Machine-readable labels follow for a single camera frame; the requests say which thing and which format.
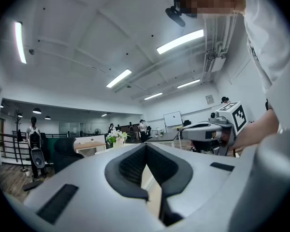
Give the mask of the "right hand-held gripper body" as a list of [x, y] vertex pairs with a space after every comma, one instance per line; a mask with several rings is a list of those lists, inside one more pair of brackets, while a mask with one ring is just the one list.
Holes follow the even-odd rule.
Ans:
[[219, 130], [213, 133], [213, 139], [191, 139], [197, 153], [212, 153], [225, 156], [232, 147], [238, 134], [247, 125], [247, 119], [241, 102], [230, 102], [215, 112], [207, 120], [218, 125]]

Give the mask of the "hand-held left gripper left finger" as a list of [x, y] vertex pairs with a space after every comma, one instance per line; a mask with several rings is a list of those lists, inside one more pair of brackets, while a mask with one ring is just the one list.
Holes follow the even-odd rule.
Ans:
[[142, 189], [144, 144], [78, 160], [33, 190], [24, 215], [39, 232], [156, 232]]

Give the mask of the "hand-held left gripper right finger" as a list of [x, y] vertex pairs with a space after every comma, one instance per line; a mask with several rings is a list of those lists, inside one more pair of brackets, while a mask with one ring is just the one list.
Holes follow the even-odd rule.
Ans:
[[232, 158], [147, 143], [147, 160], [161, 181], [160, 218], [148, 226], [229, 226], [247, 183], [255, 147]]

